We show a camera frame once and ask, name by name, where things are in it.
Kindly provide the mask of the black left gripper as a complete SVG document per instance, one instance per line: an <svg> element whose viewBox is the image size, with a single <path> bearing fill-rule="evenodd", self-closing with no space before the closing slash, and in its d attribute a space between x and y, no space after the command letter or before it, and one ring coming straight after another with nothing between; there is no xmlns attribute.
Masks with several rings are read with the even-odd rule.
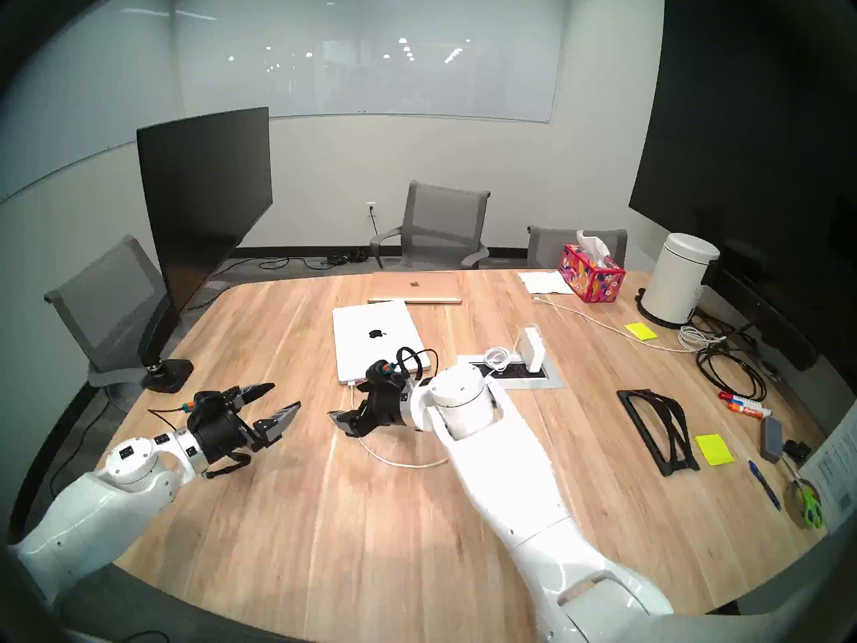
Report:
<svg viewBox="0 0 857 643"><path fill-rule="evenodd" d="M273 382L235 386L225 390L225 404L231 409L242 409L275 388ZM253 430L231 409L203 413L197 408L188 414L188 431L194 436L208 465L213 466L225 457L234 466L248 466L251 456L241 452L242 447L254 451L271 447L289 428L302 406L296 401L276 411L271 417L253 423Z"/></svg>

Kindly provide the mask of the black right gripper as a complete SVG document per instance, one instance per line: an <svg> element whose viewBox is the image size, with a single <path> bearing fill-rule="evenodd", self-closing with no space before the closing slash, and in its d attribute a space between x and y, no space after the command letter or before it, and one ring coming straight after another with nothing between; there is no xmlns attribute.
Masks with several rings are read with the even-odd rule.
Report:
<svg viewBox="0 0 857 643"><path fill-rule="evenodd" d="M411 411L411 398L416 381L377 382L369 379L356 384L356 390L365 395L361 407L349 411L330 411L332 422L351 438L363 438L379 427L405 426L412 430L417 424Z"/></svg>

